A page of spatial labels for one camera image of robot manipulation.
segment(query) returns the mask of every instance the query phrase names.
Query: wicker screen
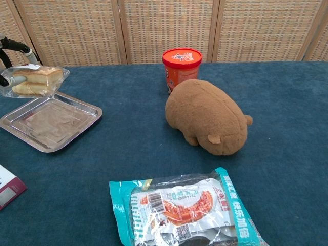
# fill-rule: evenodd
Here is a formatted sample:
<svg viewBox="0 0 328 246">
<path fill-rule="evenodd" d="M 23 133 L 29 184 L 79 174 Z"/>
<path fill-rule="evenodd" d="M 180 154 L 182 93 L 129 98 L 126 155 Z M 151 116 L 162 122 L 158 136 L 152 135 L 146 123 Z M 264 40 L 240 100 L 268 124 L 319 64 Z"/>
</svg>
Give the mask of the wicker screen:
<svg viewBox="0 0 328 246">
<path fill-rule="evenodd" d="M 221 0 L 218 62 L 296 60 L 321 0 Z"/>
<path fill-rule="evenodd" d="M 6 0 L 0 0 L 0 32 L 3 33 L 7 38 L 15 40 L 15 41 L 20 41 L 28 46 L 31 45 L 29 40 L 26 40 L 24 38 L 27 36 L 26 32 L 22 30 L 22 22 L 18 24 L 18 21 L 21 21 L 20 19 L 15 19 L 14 15 L 18 16 L 18 13 L 14 7 L 14 3 Z M 7 55 L 9 56 L 11 63 L 13 65 L 19 65 L 19 64 L 24 64 L 28 62 L 28 60 L 24 57 L 23 54 L 20 52 L 16 51 L 8 51 L 4 50 Z M 3 69 L 5 66 L 0 60 L 0 69 Z"/>
<path fill-rule="evenodd" d="M 207 60 L 213 0 L 119 3 L 128 62 L 160 63 L 166 50 L 178 47 L 197 49 Z"/>
<path fill-rule="evenodd" d="M 311 56 L 311 60 L 328 62 L 328 25 L 326 25 Z"/>
<path fill-rule="evenodd" d="M 44 65 L 121 63 L 110 0 L 16 3 Z"/>
</svg>

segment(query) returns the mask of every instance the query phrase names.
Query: cardboard box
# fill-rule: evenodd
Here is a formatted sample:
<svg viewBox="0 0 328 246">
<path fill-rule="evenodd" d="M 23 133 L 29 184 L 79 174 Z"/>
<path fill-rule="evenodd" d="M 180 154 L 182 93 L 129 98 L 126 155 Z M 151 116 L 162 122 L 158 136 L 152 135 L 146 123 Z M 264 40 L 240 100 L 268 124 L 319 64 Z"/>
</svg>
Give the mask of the cardboard box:
<svg viewBox="0 0 328 246">
<path fill-rule="evenodd" d="M 26 185 L 15 175 L 0 165 L 0 210 L 18 197 Z"/>
</svg>

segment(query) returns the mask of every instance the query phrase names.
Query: stuffed animal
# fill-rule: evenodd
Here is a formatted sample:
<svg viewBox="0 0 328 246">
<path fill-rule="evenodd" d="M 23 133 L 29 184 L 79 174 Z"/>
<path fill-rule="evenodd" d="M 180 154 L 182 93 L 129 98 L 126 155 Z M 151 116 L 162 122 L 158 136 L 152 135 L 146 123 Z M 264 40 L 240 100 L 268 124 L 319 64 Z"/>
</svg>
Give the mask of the stuffed animal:
<svg viewBox="0 0 328 246">
<path fill-rule="evenodd" d="M 189 79 L 178 84 L 165 106 L 166 120 L 191 145 L 200 144 L 214 155 L 237 152 L 253 119 L 213 84 Z"/>
</svg>

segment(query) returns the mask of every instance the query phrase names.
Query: food package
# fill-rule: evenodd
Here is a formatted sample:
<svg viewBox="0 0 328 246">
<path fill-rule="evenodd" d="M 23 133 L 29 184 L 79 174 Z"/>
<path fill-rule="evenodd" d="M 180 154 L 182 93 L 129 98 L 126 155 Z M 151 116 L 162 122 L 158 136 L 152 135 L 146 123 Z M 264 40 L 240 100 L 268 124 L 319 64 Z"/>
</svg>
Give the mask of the food package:
<svg viewBox="0 0 328 246">
<path fill-rule="evenodd" d="M 34 64 L 7 68 L 1 75 L 9 85 L 0 86 L 0 95 L 13 98 L 51 96 L 60 88 L 69 74 L 69 70 L 62 67 Z"/>
<path fill-rule="evenodd" d="M 223 168 L 109 188 L 124 246 L 268 246 Z"/>
</svg>

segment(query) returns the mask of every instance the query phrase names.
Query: table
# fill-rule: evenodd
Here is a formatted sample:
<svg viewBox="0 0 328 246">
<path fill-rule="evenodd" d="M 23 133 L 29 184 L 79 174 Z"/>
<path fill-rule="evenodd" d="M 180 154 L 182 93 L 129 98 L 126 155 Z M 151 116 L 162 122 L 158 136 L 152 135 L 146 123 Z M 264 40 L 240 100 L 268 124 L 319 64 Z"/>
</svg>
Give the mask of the table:
<svg viewBox="0 0 328 246">
<path fill-rule="evenodd" d="M 0 164 L 28 189 L 0 212 L 0 244 L 120 245 L 108 182 L 227 169 L 271 245 L 328 241 L 328 63 L 202 64 L 199 78 L 250 114 L 245 146 L 214 156 L 165 120 L 162 64 L 71 67 L 60 91 L 102 119 L 63 150 L 41 153 L 0 129 Z M 26 99 L 0 98 L 0 116 Z"/>
</svg>

